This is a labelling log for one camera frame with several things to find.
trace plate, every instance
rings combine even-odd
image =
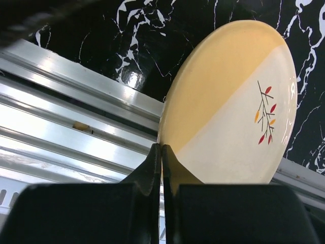
[[[271,26],[234,21],[186,59],[167,94],[158,142],[204,183],[269,183],[296,117],[297,79]]]

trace branch design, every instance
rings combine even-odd
[[[264,139],[269,136],[268,144],[270,144],[270,142],[273,141],[272,133],[274,131],[273,124],[275,123],[273,116],[275,116],[274,110],[276,108],[276,104],[272,106],[269,105],[269,102],[274,99],[274,97],[269,95],[272,87],[269,86],[265,91],[262,91],[259,81],[257,81],[257,83],[259,93],[261,94],[261,103],[259,104],[254,121],[255,123],[257,122],[258,124],[261,124],[261,131],[263,132],[262,137],[259,139],[258,143],[261,144]]]

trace marble surface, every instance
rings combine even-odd
[[[30,41],[163,101],[193,48],[240,19],[263,21],[285,38],[298,77],[298,111],[284,157],[325,175],[324,1],[100,1],[44,26]]]

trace orange leaf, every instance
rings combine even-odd
[[[267,94],[267,93],[269,93],[270,92],[270,90],[271,90],[271,86],[269,86],[268,88],[266,88],[266,90],[265,90],[265,94]]]
[[[270,110],[270,113],[272,113],[272,112],[274,111],[275,107],[276,107],[276,104],[274,104],[274,105],[272,106],[272,108],[271,108],[271,110]]]
[[[264,135],[262,135],[262,137],[260,138],[260,140],[259,140],[259,144],[261,144],[261,142],[264,140]]]
[[[255,123],[256,123],[256,121],[258,119],[258,116],[259,116],[259,110],[256,112],[256,115],[255,115]]]
[[[270,144],[271,140],[272,140],[272,135],[269,136],[269,142],[268,142],[268,144]]]

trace red leaf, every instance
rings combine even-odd
[[[262,135],[258,143],[260,144],[263,140],[264,140],[264,135]]]
[[[266,88],[266,90],[265,90],[265,94],[267,94],[267,93],[269,93],[270,92],[270,90],[271,90],[271,86],[269,86],[268,88]]]
[[[271,140],[272,140],[272,135],[269,136],[269,142],[268,142],[268,144],[270,144]]]
[[[276,107],[276,104],[274,104],[274,105],[272,106],[272,108],[271,108],[271,110],[270,110],[270,113],[272,113],[272,112],[274,111],[275,107]]]

